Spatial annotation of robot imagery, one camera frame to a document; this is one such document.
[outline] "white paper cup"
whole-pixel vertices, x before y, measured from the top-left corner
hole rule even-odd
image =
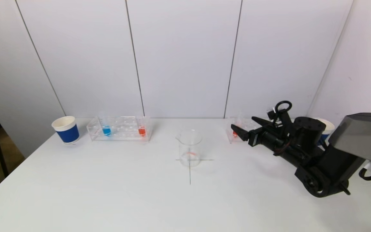
[[[335,126],[333,123],[329,122],[326,119],[320,119],[320,118],[316,118],[316,119],[326,125],[326,129],[323,131],[320,137],[323,141],[326,141],[328,136],[331,135],[331,133],[333,133]]]
[[[73,143],[80,138],[75,117],[65,116],[55,120],[51,126],[66,144]]]

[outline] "black line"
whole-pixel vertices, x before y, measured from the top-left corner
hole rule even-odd
[[[128,14],[128,4],[127,4],[127,0],[125,0],[125,9],[127,9],[128,26],[130,27],[131,44],[133,45],[133,53],[134,53],[135,69],[136,69],[136,71],[137,71],[138,88],[140,89],[141,105],[143,106],[143,115],[146,116],[146,112],[144,111],[143,94],[141,93],[140,76],[138,75],[137,58],[136,58],[136,56],[135,56],[134,41],[133,41],[133,33],[131,32],[130,15]]]
[[[188,175],[190,176],[190,185],[191,185],[191,164],[190,164],[190,160],[188,160]]]
[[[45,70],[45,67],[44,67],[44,65],[43,65],[43,62],[41,61],[40,54],[38,54],[37,48],[35,47],[34,41],[33,41],[32,38],[31,38],[31,34],[30,34],[29,30],[28,30],[27,25],[25,24],[25,20],[24,20],[24,17],[22,16],[21,9],[19,9],[19,5],[18,5],[18,2],[17,2],[16,0],[15,0],[15,3],[16,3],[16,7],[18,8],[19,15],[21,15],[21,19],[22,19],[22,22],[24,23],[25,29],[27,30],[28,36],[30,37],[30,40],[31,40],[32,46],[34,46],[34,50],[35,50],[35,52],[37,53],[38,59],[40,60],[41,66],[42,66],[43,69],[44,69],[44,72],[45,72],[45,75],[47,76],[48,82],[50,83],[51,88],[52,88],[52,90],[54,91],[55,97],[56,97],[57,100],[58,100],[59,106],[61,107],[61,110],[64,112],[64,115],[67,116],[66,113],[65,113],[64,108],[63,108],[62,105],[61,105],[61,102],[59,101],[59,98],[58,98],[58,96],[57,96],[57,94],[56,94],[56,91],[55,91],[55,89],[54,89],[54,86],[53,86],[52,83],[51,83],[50,77],[48,76],[47,71]]]
[[[310,103],[309,109],[307,110],[306,116],[309,116],[310,110],[312,109],[313,105],[317,101],[317,98],[321,92],[321,88],[323,88],[323,85],[327,78],[327,72],[330,70],[332,64],[333,64],[333,58],[335,57],[335,54],[337,54],[338,46],[340,44],[340,40],[343,37],[344,31],[346,30],[346,26],[349,24],[349,17],[352,14],[353,6],[355,5],[355,0],[352,1],[352,5],[350,6],[349,12],[347,13],[346,20],[344,21],[343,28],[341,29],[339,38],[337,38],[336,45],[334,46],[333,53],[331,53],[330,59],[328,60],[328,64],[326,69],[324,70],[323,76],[321,77],[319,86],[317,88],[317,91],[315,92],[315,95],[313,96],[312,102]]]
[[[234,41],[233,59],[231,60],[230,79],[228,79],[227,98],[225,99],[225,108],[224,108],[224,117],[223,117],[223,119],[225,119],[225,112],[226,112],[226,110],[227,110],[228,92],[230,91],[231,73],[233,72],[234,54],[236,53],[237,35],[238,35],[238,28],[239,28],[239,26],[240,26],[240,16],[241,16],[241,7],[242,7],[242,6],[243,6],[243,0],[241,0],[241,4],[240,4],[240,13],[239,13],[239,15],[238,15],[237,32],[236,32],[236,40]]]
[[[201,159],[200,161],[208,161],[208,160],[210,160],[210,159]]]

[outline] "glass beaker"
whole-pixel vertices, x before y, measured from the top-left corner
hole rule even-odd
[[[180,144],[180,163],[187,167],[196,167],[200,163],[199,144],[203,139],[202,135],[196,130],[185,130],[176,139]]]

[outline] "blue liquid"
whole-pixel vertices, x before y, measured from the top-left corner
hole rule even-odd
[[[105,136],[110,136],[111,135],[111,129],[109,128],[109,126],[104,126],[103,127],[103,132],[104,132]]]

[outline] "clear acrylic rack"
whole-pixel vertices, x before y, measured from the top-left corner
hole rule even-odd
[[[95,117],[87,125],[91,141],[149,141],[152,133],[149,117]]]

